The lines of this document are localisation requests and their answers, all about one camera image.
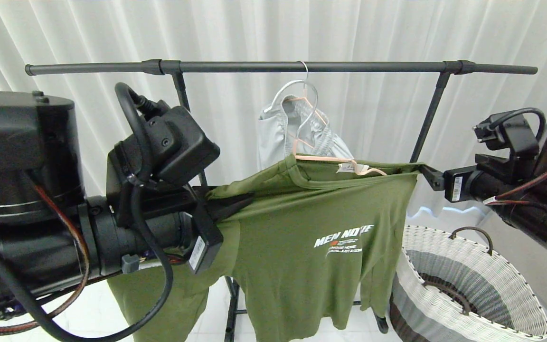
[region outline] green shirt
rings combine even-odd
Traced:
[[[208,287],[223,275],[245,292],[261,342],[312,336],[325,316],[345,329],[360,282],[361,309],[384,316],[418,164],[359,163],[388,175],[337,173],[337,164],[288,156],[212,190],[207,199],[249,192],[255,199],[217,224],[225,240],[207,271],[174,268],[167,305],[134,334],[135,341],[184,341],[206,306]],[[129,323],[157,300],[162,273],[154,268],[109,280]]]

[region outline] black clothing rack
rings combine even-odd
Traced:
[[[46,74],[80,74],[94,72],[145,72],[152,75],[171,75],[174,87],[182,106],[190,110],[189,99],[185,89],[185,72],[304,72],[306,67],[309,72],[438,72],[438,81],[434,95],[430,100],[430,106],[425,113],[421,131],[415,142],[415,147],[410,162],[417,162],[421,149],[427,138],[427,134],[434,121],[434,115],[443,91],[452,74],[463,75],[473,72],[488,72],[498,74],[524,74],[533,75],[538,68],[533,66],[492,65],[477,64],[467,60],[440,61],[440,62],[412,62],[412,61],[180,61],[180,60],[146,60],[134,63],[80,63],[62,65],[26,65],[25,71],[29,76]],[[434,169],[422,170],[426,180],[434,190],[441,190],[442,173]],[[207,185],[206,174],[202,171],[199,175],[202,186]],[[232,342],[235,335],[235,325],[238,314],[246,314],[246,309],[238,309],[239,285],[230,277],[225,281],[231,294],[226,330],[225,342]],[[376,317],[377,324],[382,333],[387,333],[388,325],[385,317]]]

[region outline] laundry basket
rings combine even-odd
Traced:
[[[489,247],[456,237],[484,233]],[[407,226],[389,301],[404,342],[523,342],[547,338],[547,317],[525,278],[480,228]]]

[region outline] white curtain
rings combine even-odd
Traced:
[[[473,164],[471,127],[524,106],[547,113],[547,0],[0,0],[0,90],[73,99],[85,188],[104,193],[106,154],[130,134],[113,94],[126,82],[178,104],[169,76],[29,77],[26,63],[141,61],[442,61],[539,67],[535,76],[452,76],[420,161]],[[437,74],[311,74],[319,107],[354,156],[407,162]],[[224,184],[256,171],[258,111],[304,74],[186,74],[191,110],[221,157],[206,174]],[[295,93],[302,91],[300,86]],[[412,210],[448,203],[419,181]]]

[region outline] brown handle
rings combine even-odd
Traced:
[[[464,314],[465,316],[468,316],[468,314],[472,311],[472,309],[470,308],[470,302],[467,301],[467,299],[464,296],[462,296],[461,294],[459,294],[457,291],[454,291],[454,290],[452,290],[452,289],[450,289],[447,286],[444,286],[442,284],[437,284],[437,283],[431,282],[431,281],[424,281],[424,286],[435,286],[435,287],[438,287],[443,292],[448,292],[449,294],[452,294],[453,296],[455,296],[455,298],[460,300],[460,302],[463,306],[462,314]]]
[[[484,231],[483,229],[479,228],[479,227],[463,227],[463,228],[458,228],[456,230],[454,230],[451,235],[449,236],[449,238],[451,240],[453,240],[454,238],[457,238],[457,233],[460,232],[460,231],[465,231],[465,230],[473,230],[473,231],[479,231],[481,233],[484,234],[485,238],[487,238],[487,241],[489,242],[489,250],[487,251],[487,253],[492,256],[493,255],[493,240],[491,240],[491,237],[489,236],[489,234],[487,234],[486,231]]]

